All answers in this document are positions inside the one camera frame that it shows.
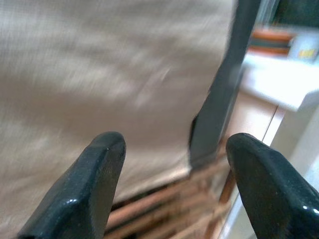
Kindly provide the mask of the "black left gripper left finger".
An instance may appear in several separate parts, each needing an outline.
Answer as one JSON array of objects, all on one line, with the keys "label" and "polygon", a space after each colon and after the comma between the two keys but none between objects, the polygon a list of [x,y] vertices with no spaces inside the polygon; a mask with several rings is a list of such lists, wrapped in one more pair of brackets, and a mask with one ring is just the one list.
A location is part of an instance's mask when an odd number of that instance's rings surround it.
[{"label": "black left gripper left finger", "polygon": [[96,136],[48,190],[17,239],[102,239],[125,156],[120,133]]}]

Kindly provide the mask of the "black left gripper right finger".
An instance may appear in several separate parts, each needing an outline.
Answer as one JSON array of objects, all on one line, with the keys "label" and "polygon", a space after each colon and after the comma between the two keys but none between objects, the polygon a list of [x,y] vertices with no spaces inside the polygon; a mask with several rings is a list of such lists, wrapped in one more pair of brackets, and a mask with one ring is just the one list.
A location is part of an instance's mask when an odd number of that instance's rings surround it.
[{"label": "black left gripper right finger", "polygon": [[226,153],[257,239],[319,239],[319,192],[281,153],[247,133]]}]

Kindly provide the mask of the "fridge door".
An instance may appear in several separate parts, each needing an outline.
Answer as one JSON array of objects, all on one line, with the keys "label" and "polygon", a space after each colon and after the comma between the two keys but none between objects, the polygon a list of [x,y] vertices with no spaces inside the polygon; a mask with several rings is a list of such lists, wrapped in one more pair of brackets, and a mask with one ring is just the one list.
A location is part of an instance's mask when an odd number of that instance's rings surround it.
[{"label": "fridge door", "polygon": [[236,0],[0,0],[0,239],[86,145],[120,132],[121,201],[189,173]]}]

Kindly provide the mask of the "beige cabinet side panel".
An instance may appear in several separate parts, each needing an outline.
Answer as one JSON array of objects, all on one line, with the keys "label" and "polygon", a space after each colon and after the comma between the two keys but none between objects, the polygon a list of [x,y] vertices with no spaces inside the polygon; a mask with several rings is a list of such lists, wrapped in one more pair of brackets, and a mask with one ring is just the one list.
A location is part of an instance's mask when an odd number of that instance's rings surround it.
[{"label": "beige cabinet side panel", "polygon": [[286,110],[246,93],[239,93],[226,130],[228,138],[244,132],[270,146]]}]

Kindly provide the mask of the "wooden slat pallet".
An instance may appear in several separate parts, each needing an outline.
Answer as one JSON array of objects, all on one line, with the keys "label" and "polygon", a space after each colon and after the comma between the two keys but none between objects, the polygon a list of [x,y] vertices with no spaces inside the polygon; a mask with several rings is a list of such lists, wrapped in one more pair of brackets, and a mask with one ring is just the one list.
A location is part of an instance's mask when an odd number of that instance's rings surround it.
[{"label": "wooden slat pallet", "polygon": [[219,153],[215,163],[112,211],[103,239],[209,239],[233,188],[226,153]]}]

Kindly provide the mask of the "white kitchen counter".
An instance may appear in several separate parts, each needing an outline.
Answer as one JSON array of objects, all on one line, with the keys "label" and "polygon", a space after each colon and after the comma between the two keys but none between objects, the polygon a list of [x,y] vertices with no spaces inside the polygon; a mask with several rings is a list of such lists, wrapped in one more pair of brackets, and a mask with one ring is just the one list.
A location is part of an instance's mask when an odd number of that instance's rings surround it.
[{"label": "white kitchen counter", "polygon": [[241,90],[292,112],[319,105],[319,66],[257,53],[242,66]]}]

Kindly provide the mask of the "white box yellow label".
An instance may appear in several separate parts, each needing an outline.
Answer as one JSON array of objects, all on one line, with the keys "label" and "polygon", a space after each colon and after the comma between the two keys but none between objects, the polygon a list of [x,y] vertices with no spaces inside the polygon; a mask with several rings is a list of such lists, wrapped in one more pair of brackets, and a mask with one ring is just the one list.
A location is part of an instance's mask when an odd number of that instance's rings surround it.
[{"label": "white box yellow label", "polygon": [[318,56],[319,33],[303,33],[293,38],[288,54],[290,59],[314,63]]}]

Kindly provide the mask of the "orange striped box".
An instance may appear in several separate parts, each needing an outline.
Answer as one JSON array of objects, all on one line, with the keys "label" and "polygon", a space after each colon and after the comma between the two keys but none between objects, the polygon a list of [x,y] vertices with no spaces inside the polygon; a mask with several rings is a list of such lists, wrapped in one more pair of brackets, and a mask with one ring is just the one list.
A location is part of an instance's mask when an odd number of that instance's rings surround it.
[{"label": "orange striped box", "polygon": [[295,36],[284,31],[255,29],[251,35],[248,51],[287,56]]}]

